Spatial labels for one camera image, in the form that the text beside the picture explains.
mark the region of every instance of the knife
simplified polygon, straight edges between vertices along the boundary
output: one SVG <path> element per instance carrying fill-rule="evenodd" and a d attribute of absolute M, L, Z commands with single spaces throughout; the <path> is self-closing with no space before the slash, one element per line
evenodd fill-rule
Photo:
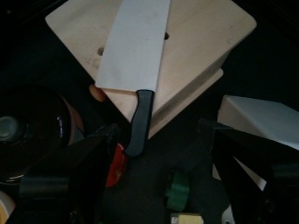
<path fill-rule="evenodd" d="M 123 0 L 98 70 L 99 88 L 135 91 L 138 105 L 124 153 L 139 156 L 151 126 L 171 0 Z"/>

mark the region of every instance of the cutting board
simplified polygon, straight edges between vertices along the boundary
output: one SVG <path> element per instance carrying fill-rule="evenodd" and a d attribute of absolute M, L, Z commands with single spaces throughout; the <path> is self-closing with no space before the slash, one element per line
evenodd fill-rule
<path fill-rule="evenodd" d="M 70 0 L 46 18 L 94 79 L 120 3 Z M 255 27 L 255 19 L 230 0 L 172 0 L 150 137 L 220 78 L 230 51 Z M 106 94 L 131 121 L 136 94 L 119 90 Z"/>

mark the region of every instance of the knife handle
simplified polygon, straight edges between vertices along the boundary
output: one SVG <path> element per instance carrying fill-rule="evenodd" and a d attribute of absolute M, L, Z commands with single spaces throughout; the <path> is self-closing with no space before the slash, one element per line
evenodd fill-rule
<path fill-rule="evenodd" d="M 138 104 L 131 122 L 131 140 L 124 150 L 130 157 L 139 156 L 144 151 L 155 101 L 155 92 L 151 90 L 138 90 L 136 95 Z"/>

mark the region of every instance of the green object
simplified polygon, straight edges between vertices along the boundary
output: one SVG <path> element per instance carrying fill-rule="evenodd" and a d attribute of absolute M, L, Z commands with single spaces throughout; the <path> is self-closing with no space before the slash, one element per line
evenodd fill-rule
<path fill-rule="evenodd" d="M 182 171 L 174 171 L 168 178 L 166 189 L 167 208 L 182 212 L 190 196 L 190 178 Z"/>

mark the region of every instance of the yellow object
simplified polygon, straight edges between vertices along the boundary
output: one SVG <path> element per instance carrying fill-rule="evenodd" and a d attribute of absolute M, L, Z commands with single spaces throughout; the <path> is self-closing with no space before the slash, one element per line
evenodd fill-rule
<path fill-rule="evenodd" d="M 11 197 L 0 191 L 0 224 L 5 224 L 7 219 L 15 210 L 15 202 Z"/>
<path fill-rule="evenodd" d="M 178 224 L 203 224 L 203 219 L 198 214 L 179 214 Z"/>

